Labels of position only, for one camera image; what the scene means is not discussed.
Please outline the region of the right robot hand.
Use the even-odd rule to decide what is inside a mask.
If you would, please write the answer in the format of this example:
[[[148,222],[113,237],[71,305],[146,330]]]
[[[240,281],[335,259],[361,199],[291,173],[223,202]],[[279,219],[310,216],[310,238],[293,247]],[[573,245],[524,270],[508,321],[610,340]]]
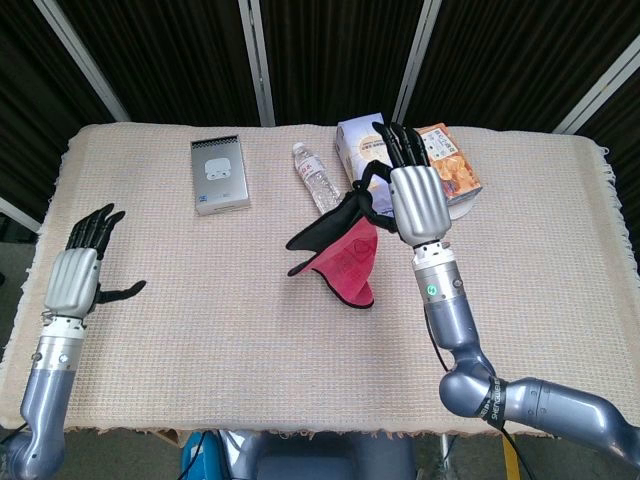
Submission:
[[[391,164],[373,160],[353,183],[361,213],[373,225],[398,234],[412,248],[442,240],[451,228],[451,218],[441,179],[430,164],[421,136],[396,122],[385,125],[374,121],[372,128],[384,141]],[[374,176],[387,183],[392,216],[373,208],[368,187]]]

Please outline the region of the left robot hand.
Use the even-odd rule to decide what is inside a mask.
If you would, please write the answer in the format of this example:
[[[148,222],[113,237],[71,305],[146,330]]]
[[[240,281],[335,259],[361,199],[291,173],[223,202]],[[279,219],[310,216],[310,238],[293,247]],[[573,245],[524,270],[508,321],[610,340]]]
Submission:
[[[109,203],[79,220],[66,246],[54,261],[45,296],[48,319],[84,319],[96,305],[127,300],[139,294],[147,282],[140,280],[124,290],[103,290],[100,284],[102,260],[124,211],[113,212]]]

